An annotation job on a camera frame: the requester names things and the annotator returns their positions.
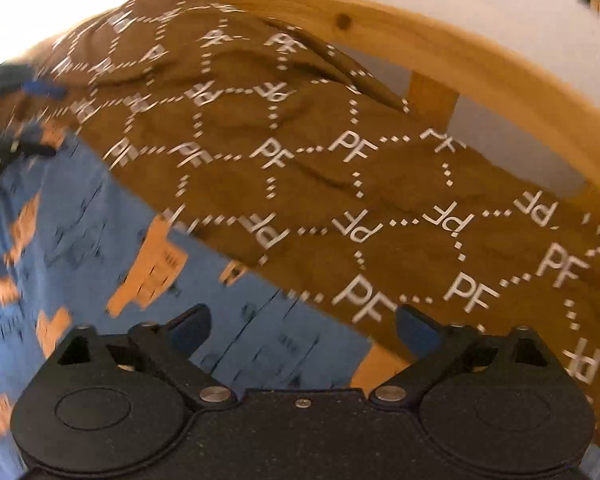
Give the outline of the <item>wooden bed frame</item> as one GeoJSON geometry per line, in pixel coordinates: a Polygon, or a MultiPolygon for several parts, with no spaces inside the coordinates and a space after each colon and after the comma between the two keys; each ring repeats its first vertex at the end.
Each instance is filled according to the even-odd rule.
{"type": "Polygon", "coordinates": [[[600,194],[600,109],[555,76],[422,14],[368,0],[220,0],[412,70],[490,108],[562,156],[600,194]]]}

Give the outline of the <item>blue patterned pyjama pants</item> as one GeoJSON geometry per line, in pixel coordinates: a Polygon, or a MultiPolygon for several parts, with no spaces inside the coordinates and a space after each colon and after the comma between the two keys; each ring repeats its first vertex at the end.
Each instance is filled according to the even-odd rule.
{"type": "Polygon", "coordinates": [[[350,384],[370,341],[256,274],[233,285],[224,257],[175,231],[117,184],[83,143],[11,164],[0,177],[0,479],[23,463],[8,410],[71,327],[120,334],[194,304],[211,311],[195,365],[236,392],[350,384]]]}

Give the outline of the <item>brown PF patterned blanket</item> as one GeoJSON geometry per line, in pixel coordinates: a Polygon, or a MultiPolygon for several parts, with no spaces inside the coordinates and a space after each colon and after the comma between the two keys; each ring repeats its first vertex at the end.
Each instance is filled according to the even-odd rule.
{"type": "Polygon", "coordinates": [[[393,344],[390,308],[533,326],[600,388],[600,217],[416,117],[305,29],[220,0],[131,0],[33,59],[0,125],[76,133],[166,222],[393,344]]]}

